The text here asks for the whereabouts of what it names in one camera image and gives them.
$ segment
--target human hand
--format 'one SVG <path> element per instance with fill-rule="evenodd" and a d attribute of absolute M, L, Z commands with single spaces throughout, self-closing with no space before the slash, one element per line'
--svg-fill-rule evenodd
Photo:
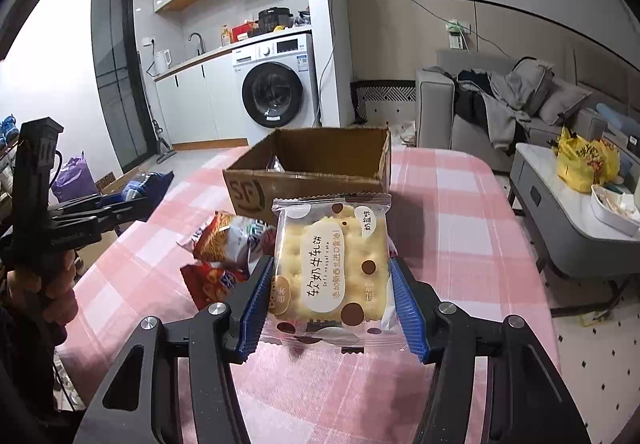
<path fill-rule="evenodd" d="M 60 326 L 65 326 L 78 314 L 78 302 L 72 289 L 73 279 L 76 275 L 75 257 L 74 251 L 66 251 L 61 258 L 60 270 L 47 285 L 46 295 L 52 299 L 52 302 L 42 312 L 42 317 L 47 323 L 55 322 Z M 6 280 L 9 305 L 26 314 L 28 302 L 25 293 L 39 292 L 42 280 L 34 272 L 25 268 L 9 271 Z"/>

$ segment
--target purple bag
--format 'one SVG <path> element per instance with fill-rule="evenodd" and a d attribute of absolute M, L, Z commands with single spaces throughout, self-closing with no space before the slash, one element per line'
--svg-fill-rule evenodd
<path fill-rule="evenodd" d="M 58 202 L 79 199 L 98 192 L 94 179 L 84 159 L 84 151 L 80 157 L 72 157 L 63 164 L 60 173 L 51 185 L 51 191 Z"/>

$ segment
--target yellow plastic bag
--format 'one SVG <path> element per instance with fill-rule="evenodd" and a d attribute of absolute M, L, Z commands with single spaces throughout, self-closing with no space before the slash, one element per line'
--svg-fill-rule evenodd
<path fill-rule="evenodd" d="M 558 176 L 580 193 L 591 193 L 591 185 L 613 180 L 620 171 L 620 153 L 606 140 L 584 140 L 562 128 L 558 141 Z"/>

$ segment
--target black sleeve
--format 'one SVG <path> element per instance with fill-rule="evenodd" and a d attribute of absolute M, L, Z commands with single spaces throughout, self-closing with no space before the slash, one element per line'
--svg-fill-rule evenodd
<path fill-rule="evenodd" d="M 3 282 L 0 285 L 0 412 L 4 414 L 0 413 L 3 419 L 0 431 L 4 436 L 15 435 L 15 442 L 70 444 L 82 413 L 56 409 L 53 346 L 42 337 L 36 323 L 3 304 L 5 296 L 6 282 Z"/>

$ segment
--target faucet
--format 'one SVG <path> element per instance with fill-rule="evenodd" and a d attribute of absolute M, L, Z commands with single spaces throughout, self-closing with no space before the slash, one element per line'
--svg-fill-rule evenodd
<path fill-rule="evenodd" d="M 204 54 L 204 42 L 202 40 L 202 36 L 197 32 L 191 33 L 191 36 L 189 36 L 189 41 L 191 41 L 191 38 L 193 38 L 194 36 L 197 36 L 198 38 L 200 38 L 200 48 L 198 49 L 198 56 L 199 56 L 200 54 Z"/>

